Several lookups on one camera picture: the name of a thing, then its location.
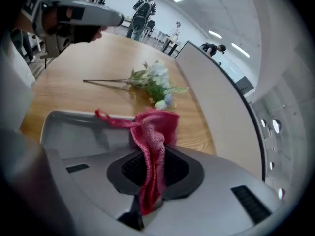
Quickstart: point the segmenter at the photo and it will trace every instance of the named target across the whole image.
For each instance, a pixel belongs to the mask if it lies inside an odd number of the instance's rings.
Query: red cloth
[[[147,166],[147,175],[140,187],[139,203],[142,215],[153,211],[153,204],[165,189],[164,161],[166,144],[176,143],[176,128],[178,114],[149,110],[135,116],[134,121],[113,119],[107,114],[101,115],[96,110],[95,115],[102,120],[110,122],[113,126],[130,128],[134,141],[141,148]]]

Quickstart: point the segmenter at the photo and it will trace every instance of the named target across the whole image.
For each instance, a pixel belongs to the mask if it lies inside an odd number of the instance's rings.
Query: black strip
[[[186,44],[189,43],[191,44],[192,46],[194,46],[196,49],[198,49],[200,52],[203,53],[203,55],[205,55],[213,64],[215,64],[217,66],[217,68],[226,76],[226,78],[231,82],[231,84],[233,85],[233,87],[235,88],[235,90],[237,91],[237,93],[239,94],[239,96],[241,97],[245,107],[247,108],[247,111],[248,113],[250,114],[250,117],[252,119],[252,123],[255,127],[255,131],[256,131],[256,135],[257,135],[257,138],[258,138],[258,143],[259,143],[259,148],[260,148],[260,156],[261,156],[261,164],[262,164],[262,178],[261,180],[263,182],[266,181],[266,161],[265,161],[265,152],[264,152],[264,145],[263,145],[263,140],[262,140],[262,137],[260,135],[260,131],[259,131],[259,126],[258,126],[258,123],[256,122],[256,118],[255,118],[255,115],[254,113],[252,112],[251,110],[251,107],[249,106],[247,100],[245,99],[245,97],[243,96],[242,92],[240,91],[240,89],[237,87],[237,85],[235,84],[235,82],[230,78],[230,76],[228,76],[228,74],[222,69],[222,67],[220,67],[216,62],[213,61],[212,58],[209,57],[209,55],[201,50],[199,47],[197,47],[196,45],[194,45],[193,43],[191,43],[190,41],[187,41],[185,43],[185,45],[183,46],[182,49],[184,49],[184,47],[186,46]]]
[[[271,215],[262,202],[244,185],[231,188],[238,201],[255,224],[260,223]]]
[[[81,171],[81,170],[84,170],[84,169],[87,169],[87,168],[89,168],[89,166],[87,164],[83,163],[83,164],[67,167],[66,170],[69,173],[73,173],[73,172]]]

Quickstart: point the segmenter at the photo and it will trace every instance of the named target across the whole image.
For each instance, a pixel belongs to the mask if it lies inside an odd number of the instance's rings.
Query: curved white partition
[[[265,160],[258,125],[233,81],[189,41],[175,60],[199,102],[217,155],[264,180]]]

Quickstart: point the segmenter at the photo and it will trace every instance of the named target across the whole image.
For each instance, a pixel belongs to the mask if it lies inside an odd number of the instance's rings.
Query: ceiling
[[[209,38],[219,40],[208,33],[209,30],[214,31],[222,36],[221,43],[229,46],[235,43],[248,52],[251,56],[249,59],[238,51],[236,54],[244,59],[251,69],[257,70],[258,76],[261,61],[261,33],[252,0],[184,0],[178,3],[174,0],[168,1],[194,20]]]

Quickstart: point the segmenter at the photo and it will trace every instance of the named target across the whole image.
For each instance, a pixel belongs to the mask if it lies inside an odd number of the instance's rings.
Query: table
[[[94,112],[134,116],[152,107],[147,95],[84,83],[83,79],[127,78],[131,70],[143,69],[143,63],[165,62],[174,85],[186,86],[176,61],[153,47],[134,40],[104,33],[92,43],[71,45],[54,59],[34,86],[36,93],[21,126],[21,132],[40,140],[46,116],[53,110]],[[215,155],[212,137],[195,97],[188,91],[174,95],[180,115],[178,145]]]
[[[175,49],[176,49],[176,47],[179,45],[179,43],[177,43],[174,39],[172,39],[171,37],[169,37],[169,36],[166,36],[166,42],[165,42],[165,44],[164,44],[164,46],[163,46],[163,49],[162,49],[162,52],[165,52],[166,51],[166,49],[167,49],[167,47],[169,46],[169,44],[171,43],[171,42],[174,42],[174,46],[172,47],[172,49],[169,51],[169,55],[171,56],[172,55],[172,53],[175,51]]]

